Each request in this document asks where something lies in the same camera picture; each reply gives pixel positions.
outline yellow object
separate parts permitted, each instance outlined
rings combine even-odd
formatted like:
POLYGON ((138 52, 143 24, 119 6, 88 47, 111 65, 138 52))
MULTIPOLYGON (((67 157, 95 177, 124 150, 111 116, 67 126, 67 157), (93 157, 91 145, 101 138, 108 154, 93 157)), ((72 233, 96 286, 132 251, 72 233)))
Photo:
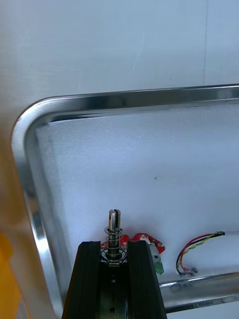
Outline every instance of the yellow object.
POLYGON ((9 264, 12 247, 0 234, 0 319, 27 319, 20 289, 9 264))

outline metal shaft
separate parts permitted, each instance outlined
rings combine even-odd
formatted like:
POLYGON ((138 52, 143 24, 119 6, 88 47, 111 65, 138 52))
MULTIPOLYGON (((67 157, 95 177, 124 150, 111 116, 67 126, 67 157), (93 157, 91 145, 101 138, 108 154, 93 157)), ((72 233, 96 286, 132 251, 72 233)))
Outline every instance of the metal shaft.
POLYGON ((108 253, 107 258, 110 260, 117 260, 121 258, 120 255, 120 215, 119 209, 109 211, 109 239, 108 239, 108 253))

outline wire bundle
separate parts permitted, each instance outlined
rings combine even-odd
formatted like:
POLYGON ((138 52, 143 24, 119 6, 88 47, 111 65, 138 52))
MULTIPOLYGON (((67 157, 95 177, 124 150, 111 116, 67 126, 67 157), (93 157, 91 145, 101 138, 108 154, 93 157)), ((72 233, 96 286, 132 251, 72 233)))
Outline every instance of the wire bundle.
POLYGON ((219 237, 219 236, 224 236, 225 232, 223 231, 219 231, 216 233, 212 233, 212 234, 206 234, 206 235, 202 235, 199 237, 196 237, 192 240, 190 240, 190 242, 188 242, 184 248, 181 250, 180 254, 178 255, 177 261, 176 261, 176 270, 178 272, 178 274, 180 276, 189 274, 189 275, 194 275, 195 273, 197 273, 197 269, 196 268, 192 268, 192 269, 188 269, 186 267, 183 266, 183 256, 185 254, 187 254, 190 250, 196 248, 197 246, 200 246, 202 244, 204 244, 206 241, 208 241, 210 238, 215 238, 215 237, 219 237))

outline red wire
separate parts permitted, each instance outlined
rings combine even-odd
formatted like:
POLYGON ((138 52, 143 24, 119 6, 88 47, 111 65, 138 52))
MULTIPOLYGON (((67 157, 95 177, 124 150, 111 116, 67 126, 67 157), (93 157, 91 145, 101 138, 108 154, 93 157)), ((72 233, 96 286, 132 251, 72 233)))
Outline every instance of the red wire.
POLYGON ((184 248, 183 248, 183 250, 182 250, 181 257, 180 257, 180 265, 181 265, 181 267, 182 267, 182 269, 183 269, 184 271, 188 271, 188 270, 189 270, 188 268, 183 267, 183 263, 182 263, 183 254, 184 254, 185 250, 186 250, 186 249, 188 248, 188 246, 190 246, 194 241, 196 241, 196 240, 198 240, 198 239, 200 239, 200 238, 203 238, 203 237, 210 236, 210 235, 211 235, 211 234, 207 234, 207 235, 202 235, 202 236, 196 237, 196 238, 190 240, 190 242, 188 242, 187 245, 184 246, 184 248))

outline black wire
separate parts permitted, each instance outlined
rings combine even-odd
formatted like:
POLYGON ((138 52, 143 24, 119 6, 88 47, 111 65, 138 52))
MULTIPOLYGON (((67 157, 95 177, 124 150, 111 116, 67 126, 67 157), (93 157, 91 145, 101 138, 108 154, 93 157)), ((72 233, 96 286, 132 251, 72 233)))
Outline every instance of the black wire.
MULTIPOLYGON (((221 231, 220 233, 217 233, 217 234, 215 234, 214 236, 212 236, 211 238, 215 238, 215 237, 219 237, 219 236, 224 236, 225 235, 225 232, 224 231, 221 231)), ((199 243, 200 241, 203 241, 205 239, 205 237, 204 238, 201 238, 201 239, 198 239, 198 240, 196 240, 196 241, 194 241, 193 243, 191 243, 191 245, 194 245, 194 244, 196 244, 196 243, 199 243)), ((178 274, 180 275, 180 276, 182 276, 183 274, 178 270, 178 261, 179 261, 179 258, 181 257, 181 254, 183 253, 183 249, 181 250, 181 252, 180 252, 180 254, 178 255, 178 258, 177 258, 177 261, 176 261, 176 270, 177 270, 177 272, 178 272, 178 274)))

